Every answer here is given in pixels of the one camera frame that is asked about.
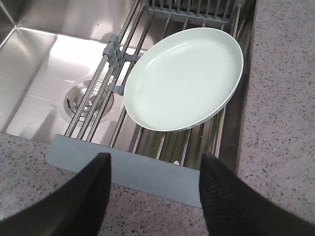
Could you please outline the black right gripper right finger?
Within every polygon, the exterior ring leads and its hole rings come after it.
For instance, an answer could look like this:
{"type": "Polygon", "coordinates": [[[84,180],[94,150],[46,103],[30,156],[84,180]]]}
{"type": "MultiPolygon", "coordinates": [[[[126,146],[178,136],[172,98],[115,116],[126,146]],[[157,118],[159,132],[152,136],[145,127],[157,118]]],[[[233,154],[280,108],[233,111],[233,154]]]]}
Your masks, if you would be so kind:
{"type": "Polygon", "coordinates": [[[201,158],[199,195],[211,236],[313,236],[313,224],[270,202],[212,154],[201,158]]]}

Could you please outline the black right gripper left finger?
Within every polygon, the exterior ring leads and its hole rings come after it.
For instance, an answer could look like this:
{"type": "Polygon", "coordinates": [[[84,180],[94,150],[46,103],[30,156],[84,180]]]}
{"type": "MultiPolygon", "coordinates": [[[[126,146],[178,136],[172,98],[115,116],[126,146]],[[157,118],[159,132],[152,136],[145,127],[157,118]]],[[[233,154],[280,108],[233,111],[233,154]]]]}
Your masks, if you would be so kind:
{"type": "Polygon", "coordinates": [[[64,186],[0,222],[2,236],[96,236],[111,189],[111,155],[99,153],[64,186]]]}

